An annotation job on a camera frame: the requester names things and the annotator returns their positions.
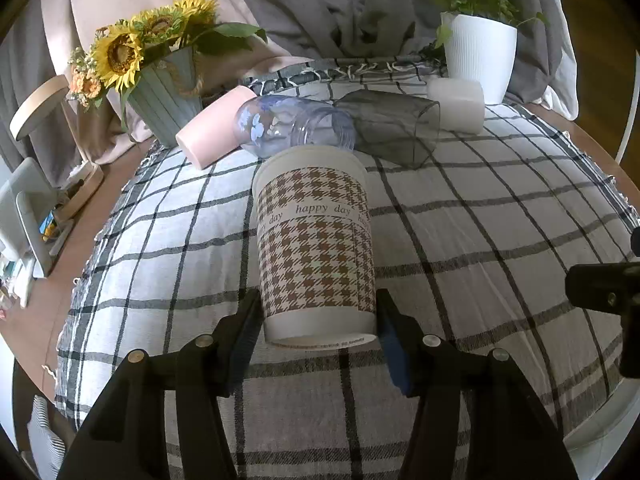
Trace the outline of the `white shelf unit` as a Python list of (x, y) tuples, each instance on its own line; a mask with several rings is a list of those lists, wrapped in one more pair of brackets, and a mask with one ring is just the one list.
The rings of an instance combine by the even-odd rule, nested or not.
[(28, 306), (35, 280), (51, 274), (74, 227), (74, 220), (55, 217), (57, 202), (58, 191), (30, 157), (1, 187), (1, 251), (22, 264), (10, 285), (22, 309)]

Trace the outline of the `sunflower bouquet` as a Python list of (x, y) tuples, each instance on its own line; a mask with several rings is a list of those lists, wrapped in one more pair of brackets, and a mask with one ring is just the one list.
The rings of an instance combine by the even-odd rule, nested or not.
[(142, 70), (168, 54), (183, 48), (226, 54), (247, 50), (252, 38), (268, 41), (259, 26), (219, 21), (217, 0), (175, 0), (101, 27), (88, 50), (75, 48), (68, 59), (68, 97), (86, 110), (98, 107), (108, 90), (130, 96)]

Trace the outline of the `white frosted cup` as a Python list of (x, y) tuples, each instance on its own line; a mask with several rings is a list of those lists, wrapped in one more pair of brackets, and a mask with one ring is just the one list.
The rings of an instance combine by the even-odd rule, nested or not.
[(478, 81), (435, 78), (427, 85), (427, 95), (439, 102), (440, 128), (469, 134), (483, 130), (485, 101)]

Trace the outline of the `dark grey glass cup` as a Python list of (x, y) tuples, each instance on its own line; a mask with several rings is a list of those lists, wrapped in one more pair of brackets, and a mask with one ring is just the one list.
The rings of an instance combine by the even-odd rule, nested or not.
[(335, 102), (352, 118), (355, 148), (408, 169), (433, 156), (440, 131), (440, 105), (408, 94), (358, 90)]

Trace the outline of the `white ribbed plant pot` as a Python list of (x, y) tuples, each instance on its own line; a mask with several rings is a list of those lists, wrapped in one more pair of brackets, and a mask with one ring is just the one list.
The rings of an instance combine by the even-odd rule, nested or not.
[(501, 104), (510, 84), (518, 44), (511, 25), (466, 14), (442, 12), (447, 74), (477, 81), (486, 105)]

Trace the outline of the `beige cloth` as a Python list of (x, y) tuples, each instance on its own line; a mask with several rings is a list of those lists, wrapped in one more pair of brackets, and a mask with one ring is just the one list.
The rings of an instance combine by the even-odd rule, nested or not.
[[(121, 18), (140, 11), (171, 4), (175, 0), (41, 0), (44, 33), (50, 57), (58, 75), (70, 74), (67, 61), (77, 47), (87, 49), (94, 32)], [(216, 0), (217, 15), (224, 22), (256, 25), (258, 21), (245, 0)], [(120, 118), (119, 97), (111, 91), (98, 110), (78, 110), (79, 143), (88, 159), (105, 165), (114, 162), (139, 142), (149, 139), (151, 131), (128, 108), (132, 131), (123, 133), (116, 125)]]

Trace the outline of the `pale green ribbed vase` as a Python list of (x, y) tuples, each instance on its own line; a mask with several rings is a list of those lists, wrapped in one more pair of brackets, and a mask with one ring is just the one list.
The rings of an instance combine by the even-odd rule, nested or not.
[(182, 48), (141, 71), (128, 104), (160, 144), (174, 148), (177, 133), (203, 109), (202, 84), (193, 48)]

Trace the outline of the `houndstooth paper cup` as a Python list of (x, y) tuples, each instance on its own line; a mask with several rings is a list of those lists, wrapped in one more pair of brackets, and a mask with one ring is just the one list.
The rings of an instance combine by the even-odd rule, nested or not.
[(268, 159), (253, 181), (265, 338), (333, 350), (376, 338), (367, 171), (330, 146)]

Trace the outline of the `green potted plant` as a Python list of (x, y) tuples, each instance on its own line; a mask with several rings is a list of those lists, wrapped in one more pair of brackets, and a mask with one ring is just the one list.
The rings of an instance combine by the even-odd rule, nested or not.
[(513, 0), (435, 0), (445, 12), (454, 15), (467, 15), (472, 18), (487, 18), (505, 25), (520, 28), (537, 21), (548, 26), (547, 18), (541, 12), (529, 18), (523, 18), (520, 9)]

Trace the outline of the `checked tablecloth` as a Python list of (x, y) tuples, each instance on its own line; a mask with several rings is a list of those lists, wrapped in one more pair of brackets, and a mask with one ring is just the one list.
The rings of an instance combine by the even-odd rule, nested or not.
[[(517, 105), (488, 107), (476, 136), (443, 132), (418, 170), (363, 156), (378, 287), (427, 333), (514, 357), (563, 434), (624, 410), (620, 322), (576, 309), (564, 276), (632, 258), (639, 217), (613, 178)], [(236, 151), (198, 170), (154, 146), (96, 236), (58, 338), (55, 404), (80, 425), (134, 349), (173, 352), (213, 330), (258, 283), (250, 185)], [(416, 401), (381, 348), (306, 352), (258, 342), (220, 404), (243, 479), (393, 479)]]

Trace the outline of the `grey blanket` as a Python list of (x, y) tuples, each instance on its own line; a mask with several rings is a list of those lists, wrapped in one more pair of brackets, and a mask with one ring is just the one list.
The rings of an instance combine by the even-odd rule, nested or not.
[[(388, 58), (415, 54), (436, 36), (442, 9), (435, 0), (245, 0), (268, 44), (206, 58), (204, 87), (234, 86), (306, 58)], [(534, 102), (552, 96), (568, 116), (577, 113), (573, 46), (561, 0), (515, 0), (537, 21), (518, 32), (508, 95)], [(44, 33), (41, 0), (30, 0), (1, 38), (1, 120), (8, 124), (40, 84), (55, 73)]]

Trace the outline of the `clear blue floral cup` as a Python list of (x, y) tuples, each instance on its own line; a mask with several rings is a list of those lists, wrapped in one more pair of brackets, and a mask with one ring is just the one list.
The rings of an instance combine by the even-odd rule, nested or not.
[(244, 103), (232, 122), (236, 140), (267, 159), (289, 148), (322, 145), (351, 152), (356, 129), (346, 112), (297, 96), (258, 96)]

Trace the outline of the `pink cup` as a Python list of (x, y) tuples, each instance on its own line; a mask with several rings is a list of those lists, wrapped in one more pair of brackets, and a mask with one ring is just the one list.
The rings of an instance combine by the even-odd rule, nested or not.
[(206, 106), (176, 134), (178, 147), (197, 170), (203, 170), (240, 146), (241, 141), (234, 133), (235, 115), (255, 98), (252, 90), (237, 86)]

